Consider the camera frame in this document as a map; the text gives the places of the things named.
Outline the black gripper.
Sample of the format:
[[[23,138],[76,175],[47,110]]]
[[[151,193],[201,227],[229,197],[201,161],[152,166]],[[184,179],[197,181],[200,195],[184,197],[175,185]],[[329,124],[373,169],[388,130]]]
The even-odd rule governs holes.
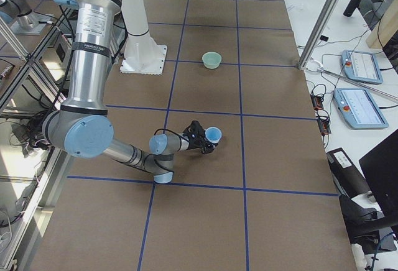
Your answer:
[[[209,145],[206,137],[202,134],[191,133],[188,135],[189,145],[188,150],[201,149],[202,154],[210,154],[214,151],[215,146]]]

